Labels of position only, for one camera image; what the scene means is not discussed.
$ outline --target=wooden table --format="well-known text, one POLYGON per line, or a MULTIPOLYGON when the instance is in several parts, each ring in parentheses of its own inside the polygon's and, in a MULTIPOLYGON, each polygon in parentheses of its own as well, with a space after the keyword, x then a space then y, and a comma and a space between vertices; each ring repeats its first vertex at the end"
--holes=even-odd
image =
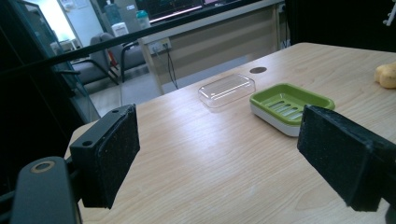
POLYGON ((346 207, 297 138, 250 111, 249 96, 213 111, 197 91, 235 73, 257 91, 288 82, 396 143, 396 90, 374 81, 393 62, 395 53, 299 44, 138 105, 141 150, 111 210, 80 204, 84 223, 385 223, 387 202, 370 213, 346 207), (267 71, 249 73, 259 66, 267 71))

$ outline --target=clear plastic container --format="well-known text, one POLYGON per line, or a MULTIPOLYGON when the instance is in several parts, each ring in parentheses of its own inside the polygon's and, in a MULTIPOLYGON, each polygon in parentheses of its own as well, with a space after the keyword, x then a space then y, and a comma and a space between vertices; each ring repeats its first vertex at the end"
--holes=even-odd
POLYGON ((233 74, 204 85, 198 90, 198 94, 205 105, 217 108, 249 95, 255 90, 253 79, 233 74))

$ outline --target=electrical outlet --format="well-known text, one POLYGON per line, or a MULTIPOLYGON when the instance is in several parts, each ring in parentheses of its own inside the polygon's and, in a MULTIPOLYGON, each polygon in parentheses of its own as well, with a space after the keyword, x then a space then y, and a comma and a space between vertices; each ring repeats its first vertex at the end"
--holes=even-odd
POLYGON ((285 12, 285 8, 286 8, 285 2, 281 2, 277 4, 277 13, 285 12))
POLYGON ((151 42, 148 44, 148 50, 150 54, 155 54, 159 53, 163 50, 170 49, 172 48, 171 46, 171 41, 169 40, 169 37, 166 37, 161 40, 157 40, 154 42, 151 42))

